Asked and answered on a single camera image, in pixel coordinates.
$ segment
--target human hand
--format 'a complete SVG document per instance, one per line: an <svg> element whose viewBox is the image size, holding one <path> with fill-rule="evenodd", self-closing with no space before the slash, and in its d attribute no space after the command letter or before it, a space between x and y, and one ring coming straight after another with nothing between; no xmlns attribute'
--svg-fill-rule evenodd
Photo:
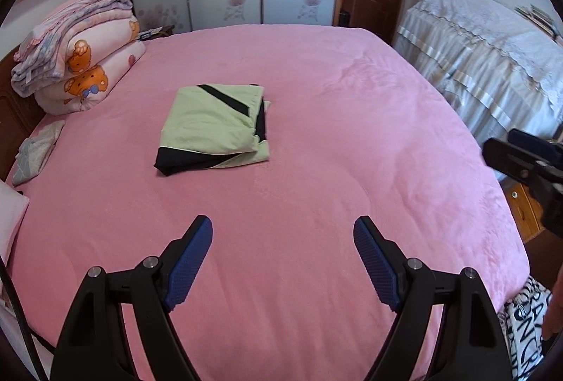
<svg viewBox="0 0 563 381"><path fill-rule="evenodd" d="M557 281L551 293L553 296L547 307L542 324L542 338L544 341L549 340L553 335L563 330L563 265L559 270Z"/></svg>

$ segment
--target black and white printed fabric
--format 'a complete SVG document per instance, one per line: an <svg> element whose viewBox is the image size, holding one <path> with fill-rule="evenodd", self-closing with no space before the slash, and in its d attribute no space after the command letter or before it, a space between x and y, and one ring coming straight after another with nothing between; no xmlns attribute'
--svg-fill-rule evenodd
<svg viewBox="0 0 563 381"><path fill-rule="evenodd" d="M180 89L162 128L154 166L170 176L268 160L263 95L257 85Z"/></svg>
<svg viewBox="0 0 563 381"><path fill-rule="evenodd" d="M550 300L551 292L530 276L498 314L514 380L528 379L542 361L542 323Z"/></svg>

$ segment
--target wooden headboard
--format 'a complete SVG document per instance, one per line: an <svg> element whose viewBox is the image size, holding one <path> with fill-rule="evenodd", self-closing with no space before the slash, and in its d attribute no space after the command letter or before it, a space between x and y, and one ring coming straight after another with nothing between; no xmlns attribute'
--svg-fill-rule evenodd
<svg viewBox="0 0 563 381"><path fill-rule="evenodd" d="M13 54L17 48L0 61L0 179L6 180L16 159L18 148L45 112L37 105L34 96L21 98L10 84L12 68L16 65Z"/></svg>

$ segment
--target bed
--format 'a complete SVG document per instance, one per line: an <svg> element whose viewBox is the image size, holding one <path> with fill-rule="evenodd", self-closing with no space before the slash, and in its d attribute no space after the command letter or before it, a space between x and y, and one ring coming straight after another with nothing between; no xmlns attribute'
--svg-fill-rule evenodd
<svg viewBox="0 0 563 381"><path fill-rule="evenodd" d="M563 120L563 47L495 0L421 0L395 50L450 103L477 143Z"/></svg>
<svg viewBox="0 0 563 381"><path fill-rule="evenodd" d="M175 93L209 82L266 88L271 159L164 177L153 164ZM90 267L131 268L209 216L212 247L171 314L203 381L364 379L393 320L354 246L364 214L433 269L477 268L497 309L529 274L463 122L360 29L248 25L149 42L106 100L66 116L45 168L18 189L30 204L10 273L30 326L51 344ZM415 377L430 362L438 311ZM151 379L125 316L139 375Z"/></svg>

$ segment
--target stack of books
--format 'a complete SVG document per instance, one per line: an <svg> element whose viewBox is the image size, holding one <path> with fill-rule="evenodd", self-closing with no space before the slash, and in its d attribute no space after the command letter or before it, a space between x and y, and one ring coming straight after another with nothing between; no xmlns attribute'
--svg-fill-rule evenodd
<svg viewBox="0 0 563 381"><path fill-rule="evenodd" d="M555 21L547 13L534 5L531 5L529 9L523 6L517 7L515 11L537 26L537 28L547 34L552 40L558 41L559 38L560 41L561 33L559 33Z"/></svg>

